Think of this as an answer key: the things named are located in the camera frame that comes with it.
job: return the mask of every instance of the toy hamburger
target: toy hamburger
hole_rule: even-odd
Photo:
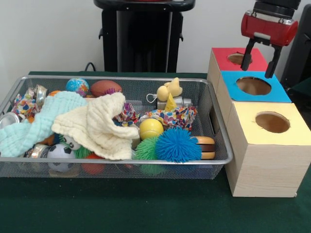
[[[198,145],[202,149],[202,159],[213,159],[215,158],[215,141],[210,137],[197,136]]]

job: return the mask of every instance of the white wall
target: white wall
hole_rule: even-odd
[[[245,47],[241,19],[254,0],[197,0],[184,13],[178,72],[207,72],[211,47]],[[295,18],[300,18],[302,0]],[[0,101],[29,71],[80,71],[92,61],[103,69],[101,9],[93,0],[0,0]],[[268,61],[273,49],[260,48]],[[281,76],[289,48],[282,52]]]

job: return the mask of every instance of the robotic arm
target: robotic arm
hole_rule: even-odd
[[[254,9],[247,11],[242,20],[242,35],[250,38],[242,70],[248,69],[251,51],[257,42],[275,49],[265,73],[266,78],[273,76],[283,46],[288,46],[296,35],[298,22],[292,18],[299,4],[300,0],[256,0]]]

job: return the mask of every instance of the metal can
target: metal can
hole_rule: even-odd
[[[191,99],[183,99],[181,96],[177,96],[173,98],[177,107],[190,107],[192,106]],[[159,110],[164,110],[166,106],[166,101],[157,101],[156,108]]]
[[[43,144],[35,144],[33,148],[29,149],[25,154],[25,158],[46,158],[50,150],[50,146]],[[26,172],[41,172],[42,164],[41,163],[19,163],[19,168]]]
[[[14,123],[20,123],[18,115],[15,113],[6,113],[0,118],[0,130]]]
[[[36,87],[36,101],[35,103],[38,105],[39,108],[41,108],[44,104],[45,97],[47,95],[47,89],[41,85],[37,85]]]

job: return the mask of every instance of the white cloth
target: white cloth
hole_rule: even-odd
[[[125,96],[120,92],[101,96],[87,106],[59,115],[52,130],[72,137],[105,159],[131,159],[132,139],[139,138],[138,129],[116,126],[112,120],[122,112],[124,102]]]

